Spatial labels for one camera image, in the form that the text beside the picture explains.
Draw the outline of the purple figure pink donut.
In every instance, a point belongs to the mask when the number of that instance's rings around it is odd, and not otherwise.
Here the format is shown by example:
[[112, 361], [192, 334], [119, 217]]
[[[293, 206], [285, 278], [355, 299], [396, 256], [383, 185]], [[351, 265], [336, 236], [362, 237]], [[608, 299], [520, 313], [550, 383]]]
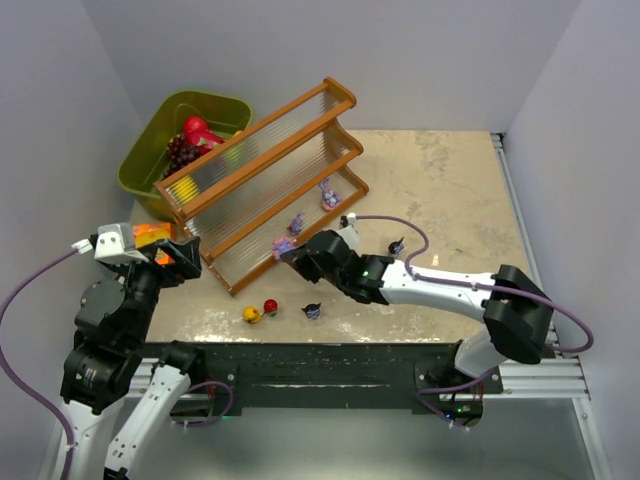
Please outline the purple figure pink donut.
[[279, 261], [281, 256], [296, 248], [296, 240], [287, 236], [282, 236], [275, 239], [271, 245], [272, 257]]

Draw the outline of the purple bunny red bow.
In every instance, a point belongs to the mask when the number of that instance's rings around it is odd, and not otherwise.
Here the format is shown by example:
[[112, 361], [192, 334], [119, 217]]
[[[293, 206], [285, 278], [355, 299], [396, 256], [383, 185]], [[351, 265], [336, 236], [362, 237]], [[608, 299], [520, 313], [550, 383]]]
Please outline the purple bunny red bow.
[[304, 228], [304, 213], [299, 212], [287, 226], [287, 231], [291, 236], [298, 236]]

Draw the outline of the purple bunny pink base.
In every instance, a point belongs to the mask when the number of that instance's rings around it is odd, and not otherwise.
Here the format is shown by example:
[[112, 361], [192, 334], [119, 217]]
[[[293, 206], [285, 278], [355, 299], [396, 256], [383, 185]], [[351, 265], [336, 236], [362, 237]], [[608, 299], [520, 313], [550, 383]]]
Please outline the purple bunny pink base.
[[321, 207], [325, 211], [332, 211], [342, 203], [341, 196], [329, 185], [329, 179], [323, 179], [319, 184], [321, 189]]

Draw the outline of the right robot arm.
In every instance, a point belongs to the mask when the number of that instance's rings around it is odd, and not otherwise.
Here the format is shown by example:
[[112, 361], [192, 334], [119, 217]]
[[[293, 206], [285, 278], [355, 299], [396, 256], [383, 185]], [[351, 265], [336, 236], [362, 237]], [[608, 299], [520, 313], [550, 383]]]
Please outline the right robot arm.
[[358, 303], [325, 280], [306, 281], [284, 263], [236, 296], [209, 272], [163, 291], [147, 335], [150, 342], [180, 340], [241, 344], [391, 344], [442, 346], [487, 338], [479, 285], [488, 274], [421, 269], [413, 279], [403, 261], [392, 263], [382, 303]]

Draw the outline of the black-headed purple striped figure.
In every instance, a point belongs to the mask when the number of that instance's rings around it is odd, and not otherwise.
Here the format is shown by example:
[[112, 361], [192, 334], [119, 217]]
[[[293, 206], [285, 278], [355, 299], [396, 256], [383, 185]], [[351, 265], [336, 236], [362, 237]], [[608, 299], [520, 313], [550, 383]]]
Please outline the black-headed purple striped figure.
[[304, 313], [305, 317], [308, 320], [318, 320], [321, 316], [321, 306], [322, 303], [309, 303], [306, 306], [301, 308], [301, 311]]

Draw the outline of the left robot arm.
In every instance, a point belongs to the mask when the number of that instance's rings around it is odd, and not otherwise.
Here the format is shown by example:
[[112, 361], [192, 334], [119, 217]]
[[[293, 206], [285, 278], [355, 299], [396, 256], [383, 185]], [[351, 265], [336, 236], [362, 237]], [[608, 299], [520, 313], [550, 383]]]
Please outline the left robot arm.
[[98, 281], [82, 295], [73, 348], [63, 367], [61, 397], [68, 422], [59, 448], [64, 479], [130, 479], [145, 443], [167, 420], [180, 395], [205, 377], [205, 354], [171, 342], [160, 355], [143, 397], [120, 432], [113, 431], [164, 288], [202, 274], [198, 237], [157, 240], [137, 248], [115, 232], [73, 244], [92, 252], [116, 278]]

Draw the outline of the orange three-tier ribbed shelf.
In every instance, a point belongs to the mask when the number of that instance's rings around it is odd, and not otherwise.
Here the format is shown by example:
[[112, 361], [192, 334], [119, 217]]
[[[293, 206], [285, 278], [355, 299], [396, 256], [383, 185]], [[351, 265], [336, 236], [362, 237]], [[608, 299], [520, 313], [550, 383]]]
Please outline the orange three-tier ribbed shelf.
[[[327, 77], [241, 136], [156, 182], [178, 226], [201, 239], [204, 264], [230, 295], [274, 266], [272, 242], [288, 235], [297, 213], [304, 213], [304, 228], [294, 239], [303, 242], [368, 193], [349, 167], [364, 148], [338, 121], [356, 103], [348, 88]], [[223, 154], [235, 144], [242, 148], [241, 163], [229, 169]], [[185, 176], [200, 194], [181, 205], [171, 187]], [[318, 184], [325, 178], [342, 198], [332, 211], [321, 207]]]

